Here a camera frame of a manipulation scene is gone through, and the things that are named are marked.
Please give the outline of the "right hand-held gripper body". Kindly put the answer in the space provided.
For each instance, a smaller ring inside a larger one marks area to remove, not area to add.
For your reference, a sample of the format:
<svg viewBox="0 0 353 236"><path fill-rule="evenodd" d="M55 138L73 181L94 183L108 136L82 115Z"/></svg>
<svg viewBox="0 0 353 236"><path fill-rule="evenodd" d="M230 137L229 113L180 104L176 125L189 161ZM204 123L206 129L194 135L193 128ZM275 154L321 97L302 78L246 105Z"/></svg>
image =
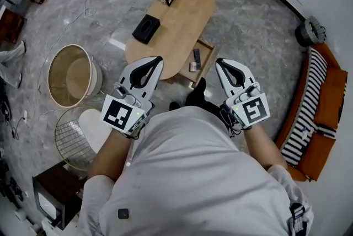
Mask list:
<svg viewBox="0 0 353 236"><path fill-rule="evenodd" d="M247 130L269 118L266 95L260 91L259 83L254 82L226 99L221 115L231 130Z"/></svg>

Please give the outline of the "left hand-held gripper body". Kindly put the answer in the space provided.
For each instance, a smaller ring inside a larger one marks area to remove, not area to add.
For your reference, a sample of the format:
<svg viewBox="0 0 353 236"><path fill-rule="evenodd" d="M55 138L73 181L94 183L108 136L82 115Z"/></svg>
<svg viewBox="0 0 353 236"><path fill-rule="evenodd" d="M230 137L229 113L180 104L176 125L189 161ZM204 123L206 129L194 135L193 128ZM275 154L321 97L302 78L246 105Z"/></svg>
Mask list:
<svg viewBox="0 0 353 236"><path fill-rule="evenodd" d="M144 89L115 83L113 94L105 97L100 120L125 136L138 136L152 110L150 98Z"/></svg>

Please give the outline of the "wooden drawer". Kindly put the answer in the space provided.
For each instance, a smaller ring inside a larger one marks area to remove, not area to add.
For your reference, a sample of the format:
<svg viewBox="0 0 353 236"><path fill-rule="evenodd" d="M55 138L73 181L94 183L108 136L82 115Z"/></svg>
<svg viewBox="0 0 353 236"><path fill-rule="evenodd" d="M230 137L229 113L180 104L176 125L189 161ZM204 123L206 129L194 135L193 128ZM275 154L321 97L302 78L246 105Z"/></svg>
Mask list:
<svg viewBox="0 0 353 236"><path fill-rule="evenodd" d="M194 50L199 49L201 69L197 69L195 72L190 72L190 63L194 62ZM187 60L185 61L179 74L191 82L191 87L195 88L201 77L205 77L212 64L216 59L216 49L214 46L210 46L201 40L198 40L192 48Z"/></svg>

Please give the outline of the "black remote control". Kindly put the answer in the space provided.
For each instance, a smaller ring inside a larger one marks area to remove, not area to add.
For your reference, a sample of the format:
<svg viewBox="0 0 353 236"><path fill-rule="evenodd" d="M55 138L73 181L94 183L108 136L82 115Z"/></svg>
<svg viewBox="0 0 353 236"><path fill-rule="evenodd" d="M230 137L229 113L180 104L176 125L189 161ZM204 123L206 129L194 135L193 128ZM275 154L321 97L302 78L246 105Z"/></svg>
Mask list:
<svg viewBox="0 0 353 236"><path fill-rule="evenodd" d="M196 64L196 69L200 70L201 67L202 67L200 50L199 49L193 49L193 54L194 54L194 62Z"/></svg>

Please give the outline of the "person's left forearm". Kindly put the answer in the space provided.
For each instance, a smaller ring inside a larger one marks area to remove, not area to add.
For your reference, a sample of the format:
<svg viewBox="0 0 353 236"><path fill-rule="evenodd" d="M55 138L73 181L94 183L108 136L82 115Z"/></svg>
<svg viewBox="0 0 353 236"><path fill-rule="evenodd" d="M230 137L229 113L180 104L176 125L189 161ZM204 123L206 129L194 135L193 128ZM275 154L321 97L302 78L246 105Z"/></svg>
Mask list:
<svg viewBox="0 0 353 236"><path fill-rule="evenodd" d="M132 139L112 130L90 165L88 179L103 175L116 182L124 169L131 143Z"/></svg>

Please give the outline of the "wooden desk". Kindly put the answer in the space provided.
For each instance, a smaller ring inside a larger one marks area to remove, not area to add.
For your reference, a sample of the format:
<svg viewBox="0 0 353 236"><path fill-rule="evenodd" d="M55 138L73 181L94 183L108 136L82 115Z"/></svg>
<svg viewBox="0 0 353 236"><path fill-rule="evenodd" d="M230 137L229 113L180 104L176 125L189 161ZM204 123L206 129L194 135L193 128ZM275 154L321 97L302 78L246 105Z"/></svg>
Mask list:
<svg viewBox="0 0 353 236"><path fill-rule="evenodd" d="M170 6L155 0L147 14L159 19L160 26L149 43L131 37L125 47L128 63L144 57L161 56L161 79L175 76L186 63L199 36L216 9L215 0L173 0Z"/></svg>

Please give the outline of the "person's right leg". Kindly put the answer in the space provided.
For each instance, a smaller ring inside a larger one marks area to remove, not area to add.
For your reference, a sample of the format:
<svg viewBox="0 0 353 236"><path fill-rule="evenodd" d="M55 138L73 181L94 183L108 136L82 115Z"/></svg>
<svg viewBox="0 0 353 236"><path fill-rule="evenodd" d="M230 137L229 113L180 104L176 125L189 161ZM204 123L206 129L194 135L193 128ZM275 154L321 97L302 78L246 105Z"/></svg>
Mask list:
<svg viewBox="0 0 353 236"><path fill-rule="evenodd" d="M205 103L206 103L205 95L204 95L205 89L206 89L206 80L204 77L201 77L197 86L187 96L185 105L186 106L197 106L199 108L204 108Z"/></svg>

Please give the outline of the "white seat cushion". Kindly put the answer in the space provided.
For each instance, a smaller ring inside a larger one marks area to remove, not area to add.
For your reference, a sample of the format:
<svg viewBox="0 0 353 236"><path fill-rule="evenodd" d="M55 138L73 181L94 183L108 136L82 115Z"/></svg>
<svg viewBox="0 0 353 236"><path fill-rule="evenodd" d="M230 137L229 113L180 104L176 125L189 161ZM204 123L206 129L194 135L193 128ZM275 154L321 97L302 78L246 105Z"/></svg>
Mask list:
<svg viewBox="0 0 353 236"><path fill-rule="evenodd" d="M100 120L101 112L87 109L79 117L78 124L91 149L98 153L108 139L112 128Z"/></svg>

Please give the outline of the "black leather tissue box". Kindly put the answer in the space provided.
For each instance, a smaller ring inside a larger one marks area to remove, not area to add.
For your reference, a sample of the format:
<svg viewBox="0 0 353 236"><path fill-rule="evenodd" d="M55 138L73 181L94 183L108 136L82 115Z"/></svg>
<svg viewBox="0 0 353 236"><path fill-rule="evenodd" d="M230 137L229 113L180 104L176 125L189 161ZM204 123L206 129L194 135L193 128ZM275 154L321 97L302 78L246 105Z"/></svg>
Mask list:
<svg viewBox="0 0 353 236"><path fill-rule="evenodd" d="M154 33L160 26L160 20L146 14L136 29L133 31L132 36L143 44L148 44Z"/></svg>

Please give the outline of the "striped black white blanket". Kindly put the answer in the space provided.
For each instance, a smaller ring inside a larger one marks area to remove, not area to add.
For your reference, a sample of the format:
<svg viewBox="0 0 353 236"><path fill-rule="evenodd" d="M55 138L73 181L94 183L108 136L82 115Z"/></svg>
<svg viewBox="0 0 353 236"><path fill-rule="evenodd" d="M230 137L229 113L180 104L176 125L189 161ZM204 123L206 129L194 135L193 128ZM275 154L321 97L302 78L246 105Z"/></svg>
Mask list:
<svg viewBox="0 0 353 236"><path fill-rule="evenodd" d="M328 138L336 136L336 129L314 122L327 69L328 63L324 57L316 49L309 48L300 84L293 96L291 112L276 139L284 159L293 168L298 166L315 132Z"/></svg>

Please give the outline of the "grey woven basket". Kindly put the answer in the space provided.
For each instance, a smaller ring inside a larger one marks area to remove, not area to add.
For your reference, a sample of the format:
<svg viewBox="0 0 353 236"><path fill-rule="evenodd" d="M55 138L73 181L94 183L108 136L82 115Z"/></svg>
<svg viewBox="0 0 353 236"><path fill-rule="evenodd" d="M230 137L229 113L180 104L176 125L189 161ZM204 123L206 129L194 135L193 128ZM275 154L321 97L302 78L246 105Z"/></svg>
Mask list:
<svg viewBox="0 0 353 236"><path fill-rule="evenodd" d="M302 47L308 47L322 44L327 35L325 27L311 15L295 29L295 37Z"/></svg>

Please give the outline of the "orange sofa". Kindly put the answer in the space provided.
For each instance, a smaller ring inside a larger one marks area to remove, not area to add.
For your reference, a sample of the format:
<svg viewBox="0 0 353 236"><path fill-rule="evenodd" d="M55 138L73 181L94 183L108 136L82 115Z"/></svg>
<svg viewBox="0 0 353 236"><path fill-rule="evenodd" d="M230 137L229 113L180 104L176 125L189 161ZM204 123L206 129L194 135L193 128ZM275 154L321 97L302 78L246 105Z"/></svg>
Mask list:
<svg viewBox="0 0 353 236"><path fill-rule="evenodd" d="M319 103L315 112L314 122L319 125L334 128L337 131L344 106L348 73L347 71L340 68L338 61L336 60L333 53L326 44L315 44L311 47L316 49L328 63L327 75L324 83L322 83L320 88ZM307 56L308 50L301 69L301 74L303 73ZM336 136L335 138L328 138L315 132L312 135L310 144L307 147L306 152L301 158L298 166L293 168L288 165L288 169L292 178L296 181L318 180L335 141Z"/></svg>

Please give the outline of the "person's white shirt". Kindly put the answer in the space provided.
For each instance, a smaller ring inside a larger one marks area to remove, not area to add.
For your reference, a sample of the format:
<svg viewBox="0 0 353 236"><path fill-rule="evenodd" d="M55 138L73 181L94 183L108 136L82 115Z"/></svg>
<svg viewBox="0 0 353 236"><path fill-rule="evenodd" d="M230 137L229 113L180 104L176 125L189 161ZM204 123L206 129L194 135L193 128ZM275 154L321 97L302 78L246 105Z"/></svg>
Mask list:
<svg viewBox="0 0 353 236"><path fill-rule="evenodd" d="M118 219L120 208L129 219ZM215 115L151 118L122 174L88 179L78 236L308 236L312 206L288 170L241 152Z"/></svg>

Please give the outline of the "white rounded appliance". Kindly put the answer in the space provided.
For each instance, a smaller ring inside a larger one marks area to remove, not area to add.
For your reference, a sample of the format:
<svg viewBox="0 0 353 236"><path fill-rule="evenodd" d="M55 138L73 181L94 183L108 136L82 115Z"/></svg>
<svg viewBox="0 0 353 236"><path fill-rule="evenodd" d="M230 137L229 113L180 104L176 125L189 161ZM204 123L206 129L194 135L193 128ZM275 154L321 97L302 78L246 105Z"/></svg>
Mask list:
<svg viewBox="0 0 353 236"><path fill-rule="evenodd" d="M38 193L39 207L44 211L47 217L55 220L58 217L56 207L41 193Z"/></svg>

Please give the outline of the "brown wooden cabinet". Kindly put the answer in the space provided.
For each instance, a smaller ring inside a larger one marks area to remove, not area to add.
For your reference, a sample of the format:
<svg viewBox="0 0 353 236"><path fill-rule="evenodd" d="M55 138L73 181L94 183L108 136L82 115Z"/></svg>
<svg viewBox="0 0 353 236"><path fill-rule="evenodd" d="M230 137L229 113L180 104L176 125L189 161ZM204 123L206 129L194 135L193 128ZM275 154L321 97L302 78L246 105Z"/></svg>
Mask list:
<svg viewBox="0 0 353 236"><path fill-rule="evenodd" d="M0 41L15 44L24 23L24 17L5 8L0 16Z"/></svg>

